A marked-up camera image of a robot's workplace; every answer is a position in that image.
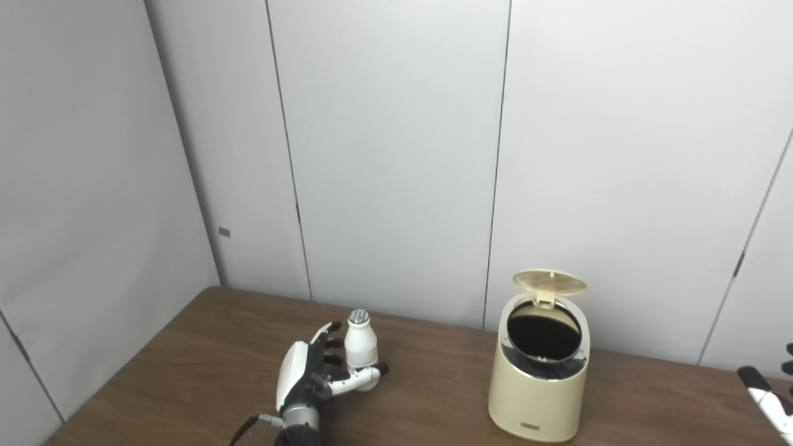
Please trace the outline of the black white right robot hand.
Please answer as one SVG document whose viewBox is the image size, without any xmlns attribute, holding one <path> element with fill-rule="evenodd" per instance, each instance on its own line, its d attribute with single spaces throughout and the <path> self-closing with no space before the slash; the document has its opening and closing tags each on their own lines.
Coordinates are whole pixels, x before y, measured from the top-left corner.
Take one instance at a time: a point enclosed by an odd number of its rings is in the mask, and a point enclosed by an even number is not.
<svg viewBox="0 0 793 446">
<path fill-rule="evenodd" d="M 764 413 L 787 445 L 792 445 L 792 404 L 753 366 L 737 369 L 737 375 L 750 393 L 754 403 Z"/>
</svg>

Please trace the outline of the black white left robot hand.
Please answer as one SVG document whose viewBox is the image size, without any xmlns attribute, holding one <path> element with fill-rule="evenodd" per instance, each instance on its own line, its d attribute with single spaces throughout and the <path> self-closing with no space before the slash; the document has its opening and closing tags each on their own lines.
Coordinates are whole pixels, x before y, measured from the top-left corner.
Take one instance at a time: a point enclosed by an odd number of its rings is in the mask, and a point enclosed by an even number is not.
<svg viewBox="0 0 793 446">
<path fill-rule="evenodd" d="M 329 348 L 344 347 L 343 339 L 329 337 L 341 327 L 340 321 L 329 322 L 319 328 L 309 343 L 296 341 L 289 348 L 281 362 L 276 392 L 276 410 L 280 415 L 285 415 L 287 409 L 295 404 L 321 409 L 332 397 L 357 390 L 388 375 L 389 366 L 385 362 L 374 362 L 370 366 L 353 368 L 350 372 L 345 370 L 338 379 L 325 372 L 327 364 L 340 366 L 346 363 L 345 358 L 326 352 Z"/>
</svg>

